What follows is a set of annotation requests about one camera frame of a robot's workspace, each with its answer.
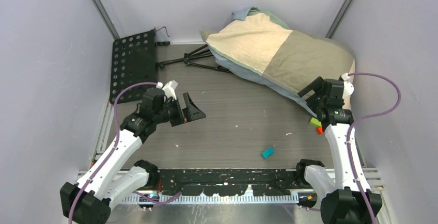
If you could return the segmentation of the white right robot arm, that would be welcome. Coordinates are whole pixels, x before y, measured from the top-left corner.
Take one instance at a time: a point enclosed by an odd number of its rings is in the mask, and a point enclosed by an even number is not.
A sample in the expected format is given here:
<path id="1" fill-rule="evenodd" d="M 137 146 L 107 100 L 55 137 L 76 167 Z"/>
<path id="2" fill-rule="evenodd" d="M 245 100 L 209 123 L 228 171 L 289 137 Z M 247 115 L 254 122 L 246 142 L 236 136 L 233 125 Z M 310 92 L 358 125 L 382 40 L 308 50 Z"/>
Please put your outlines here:
<path id="1" fill-rule="evenodd" d="M 349 75 L 339 79 L 317 77 L 298 92 L 317 115 L 329 143 L 335 177 L 332 179 L 320 161 L 302 159 L 297 164 L 295 182 L 301 188 L 311 186 L 318 197 L 323 223 L 376 223 L 382 198 L 368 184 L 354 139 L 353 115 L 345 109 L 345 98 L 354 87 Z"/>

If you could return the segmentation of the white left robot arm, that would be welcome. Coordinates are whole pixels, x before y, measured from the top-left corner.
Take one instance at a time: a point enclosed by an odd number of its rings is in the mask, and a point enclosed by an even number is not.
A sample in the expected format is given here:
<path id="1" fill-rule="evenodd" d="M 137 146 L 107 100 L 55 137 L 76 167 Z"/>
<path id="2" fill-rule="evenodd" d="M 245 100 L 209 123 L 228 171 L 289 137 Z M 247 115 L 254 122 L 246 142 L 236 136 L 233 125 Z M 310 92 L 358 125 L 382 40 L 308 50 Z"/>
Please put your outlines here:
<path id="1" fill-rule="evenodd" d="M 143 94 L 137 109 L 118 127 L 110 147 L 76 183 L 66 182 L 61 187 L 61 207 L 69 223 L 106 223 L 112 209 L 135 190 L 152 190 L 158 185 L 157 166 L 143 159 L 125 175 L 115 177 L 159 124 L 178 126 L 206 117 L 189 93 L 183 94 L 183 100 L 185 108 L 172 86 L 149 88 Z"/>

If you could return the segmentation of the blue beige patchwork pillowcase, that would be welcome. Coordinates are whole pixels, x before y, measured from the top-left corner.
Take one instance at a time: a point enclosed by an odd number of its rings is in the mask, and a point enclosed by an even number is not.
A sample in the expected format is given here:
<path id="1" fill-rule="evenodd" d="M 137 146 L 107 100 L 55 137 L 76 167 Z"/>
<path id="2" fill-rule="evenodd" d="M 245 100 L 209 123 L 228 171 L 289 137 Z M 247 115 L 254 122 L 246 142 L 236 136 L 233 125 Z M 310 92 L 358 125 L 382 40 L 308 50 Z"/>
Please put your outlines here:
<path id="1" fill-rule="evenodd" d="M 312 116 L 298 92 L 318 76 L 355 72 L 350 48 L 329 38 L 292 30 L 276 15 L 251 7 L 232 14 L 220 31 L 200 31 L 218 65 L 291 99 Z"/>

